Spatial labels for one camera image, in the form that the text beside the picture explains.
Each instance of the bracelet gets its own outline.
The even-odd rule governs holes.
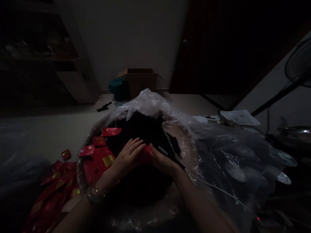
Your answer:
[[[94,188],[95,192],[98,194],[98,196],[93,196],[92,195],[92,188]],[[95,187],[90,186],[87,191],[86,191],[86,197],[88,199],[88,201],[92,204],[92,205],[96,205],[96,206],[101,206],[104,204],[105,202],[105,195],[101,196],[99,195],[98,191],[96,190]]]

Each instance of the wire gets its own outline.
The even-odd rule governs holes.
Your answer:
[[[292,81],[289,81],[278,93],[280,93],[281,91],[283,91],[285,88],[287,88],[287,86],[292,83]],[[270,130],[270,107],[272,105],[270,105],[267,109],[267,131],[266,131],[266,136]]]
[[[203,181],[203,180],[200,180],[200,179],[197,178],[196,176],[192,175],[187,169],[185,169],[185,170],[186,170],[186,172],[188,172],[191,176],[193,176],[196,180],[199,180],[199,181],[201,181],[202,183],[207,184],[207,185],[209,185],[209,186],[211,186],[211,187],[213,187],[213,188],[216,188],[216,189],[218,189],[219,191],[221,191],[221,192],[223,192],[223,193],[229,195],[230,197],[232,197],[233,199],[235,199],[238,203],[240,203],[242,206],[244,206],[245,209],[247,209],[249,212],[251,212],[251,213],[254,215],[254,213],[253,213],[249,208],[247,208],[247,206],[244,205],[237,197],[231,195],[230,193],[227,193],[226,191],[222,190],[221,188],[218,188],[218,187],[215,186],[215,185],[212,185],[212,184],[209,184],[209,183],[207,183],[207,182],[205,182],[205,181]]]

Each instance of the white cable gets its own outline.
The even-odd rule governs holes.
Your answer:
[[[230,193],[227,193],[226,191],[222,190],[221,188],[218,188],[218,187],[215,186],[215,185],[212,185],[212,184],[209,184],[209,183],[207,183],[207,182],[205,182],[205,181],[203,181],[203,180],[200,180],[200,179],[197,178],[196,176],[192,175],[187,169],[185,169],[185,170],[186,170],[186,172],[188,172],[191,176],[193,176],[195,179],[201,181],[202,183],[207,184],[207,185],[209,185],[209,186],[211,186],[211,187],[213,187],[213,188],[216,188],[216,189],[218,189],[219,191],[221,191],[221,192],[223,192],[223,193],[229,195],[230,197],[232,197],[233,199],[235,199],[238,203],[240,203],[242,206],[244,206],[249,212],[251,212],[252,214],[254,214],[250,209],[248,209],[248,208],[246,207],[246,205],[244,205],[244,204],[243,204],[238,198],[236,198],[235,196],[231,195]]]

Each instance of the plastic bag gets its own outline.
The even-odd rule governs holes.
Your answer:
[[[91,144],[93,136],[98,135],[102,128],[114,120],[129,119],[136,110],[152,117],[163,116],[166,120],[163,130],[177,138],[181,157],[176,155],[176,158],[186,167],[189,176],[207,198],[219,204],[241,232],[248,232],[254,207],[260,207],[274,192],[275,179],[285,167],[274,148],[250,132],[199,123],[149,89],[99,119],[83,146]],[[78,182],[85,193],[88,184],[83,173],[83,159],[79,157]],[[170,202],[167,197],[175,199],[175,202]],[[147,208],[133,210],[124,215],[122,221],[112,218],[111,225],[118,229],[142,230],[178,216],[182,200],[176,189],[161,201],[157,212],[150,212]]]
[[[42,177],[50,162],[23,153],[27,130],[16,123],[3,121],[0,125],[0,205],[6,210],[2,226],[20,232],[33,202],[43,191]]]

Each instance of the cardboard box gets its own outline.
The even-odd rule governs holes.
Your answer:
[[[131,99],[133,99],[146,88],[155,92],[157,75],[158,74],[151,68],[127,68],[119,72],[117,78],[126,76],[126,80],[129,82]]]

